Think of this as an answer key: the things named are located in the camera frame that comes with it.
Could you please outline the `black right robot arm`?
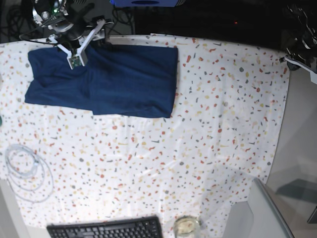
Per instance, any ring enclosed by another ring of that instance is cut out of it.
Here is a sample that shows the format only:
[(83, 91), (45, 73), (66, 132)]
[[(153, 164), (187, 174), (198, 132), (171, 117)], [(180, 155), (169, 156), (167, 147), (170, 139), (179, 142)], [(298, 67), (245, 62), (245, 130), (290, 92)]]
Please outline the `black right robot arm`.
[(36, 30), (48, 28), (54, 31), (56, 43), (47, 40), (45, 45), (61, 44), (72, 50), (80, 47), (79, 39), (91, 26), (84, 19), (85, 15), (95, 8), (95, 3), (85, 0), (33, 0), (33, 21), (37, 27), (28, 33), (20, 34), (22, 41), (32, 42), (31, 34)]

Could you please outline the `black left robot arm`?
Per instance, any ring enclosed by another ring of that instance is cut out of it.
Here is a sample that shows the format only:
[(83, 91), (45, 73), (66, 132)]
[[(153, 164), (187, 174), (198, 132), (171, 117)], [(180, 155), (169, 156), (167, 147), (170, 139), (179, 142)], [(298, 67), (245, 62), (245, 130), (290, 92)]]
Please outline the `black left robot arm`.
[(286, 47), (290, 70), (303, 68), (317, 73), (317, 2), (315, 0), (291, 0), (287, 10), (294, 18), (293, 43)]

